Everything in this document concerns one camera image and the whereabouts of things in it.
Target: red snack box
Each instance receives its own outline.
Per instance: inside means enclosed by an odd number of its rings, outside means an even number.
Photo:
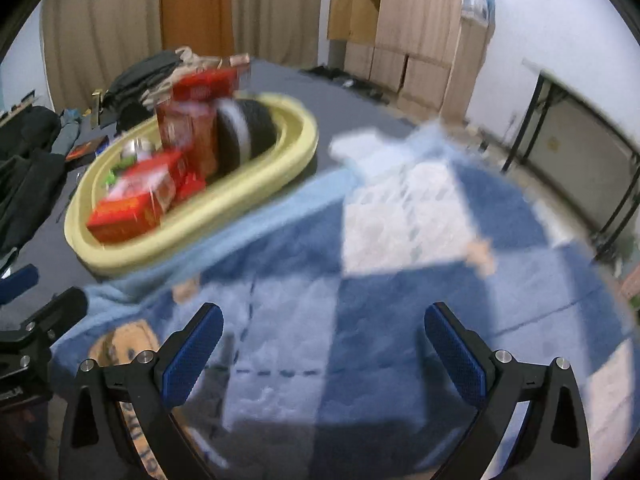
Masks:
[[[195,173],[187,173],[175,193],[171,209],[190,199],[193,195],[201,192],[206,187],[207,183],[204,179],[199,178]]]
[[[156,105],[156,114],[164,149],[181,150],[199,178],[216,173],[218,129],[213,104],[168,100]]]
[[[129,168],[100,200],[86,227],[103,244],[116,244],[158,227],[186,171],[180,152],[161,153]]]
[[[65,169],[71,171],[80,166],[91,164],[98,155],[98,150],[108,143],[109,137],[103,135],[76,146],[65,158]]]
[[[174,83],[171,96],[176,101],[213,101],[231,97],[238,90],[239,75],[235,68],[208,69],[189,74]]]
[[[124,176],[136,173],[145,173],[145,171],[153,171],[159,168],[166,168],[169,175],[174,180],[175,186],[180,186],[187,174],[187,165],[184,160],[184,154],[179,150],[167,150],[155,153],[151,158],[141,160],[139,163],[131,166],[124,172]]]

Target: blue blanket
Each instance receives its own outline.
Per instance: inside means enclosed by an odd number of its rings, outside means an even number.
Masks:
[[[87,288],[87,318],[54,346],[58,391],[88,355],[128,362],[212,301],[225,330],[179,420],[219,478],[428,472],[474,416],[421,328],[425,307],[445,301],[491,348],[524,362],[569,359],[593,478],[603,478],[640,426],[633,317],[580,242],[437,130],[347,156],[347,168],[170,261]],[[162,478],[139,428],[129,429]]]

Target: wooden cabinet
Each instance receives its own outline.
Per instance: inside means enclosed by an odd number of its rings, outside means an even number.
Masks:
[[[331,0],[328,40],[347,40],[373,46],[380,0]]]
[[[462,0],[381,0],[376,46],[451,65]]]
[[[402,96],[440,110],[449,81],[449,68],[409,58]]]
[[[372,62],[372,46],[347,43],[347,50],[344,55],[344,69],[347,72],[361,79],[369,79]]]
[[[376,48],[373,52],[369,79],[393,92],[398,92],[402,84],[405,58],[404,54]]]
[[[462,0],[331,0],[328,38],[348,40],[347,72],[398,92],[405,108],[464,120],[492,34]]]

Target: yellow oval tray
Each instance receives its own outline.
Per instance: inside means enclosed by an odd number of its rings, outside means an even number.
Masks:
[[[316,152],[316,120],[295,99],[268,93],[258,95],[257,99],[271,112],[278,129],[276,144],[169,211],[158,228],[121,244],[101,244],[86,228],[86,221],[106,193],[103,183],[120,160],[124,143],[145,137],[160,145],[156,118],[139,124],[102,152],[82,177],[65,217],[65,238],[78,257],[105,276],[158,263],[237,218],[293,180]]]

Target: beige curtain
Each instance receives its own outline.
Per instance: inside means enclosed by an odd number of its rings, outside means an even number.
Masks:
[[[56,110],[91,105],[132,64],[161,50],[159,0],[44,0],[42,36]]]
[[[318,57],[320,0],[232,0],[236,50],[310,67]]]

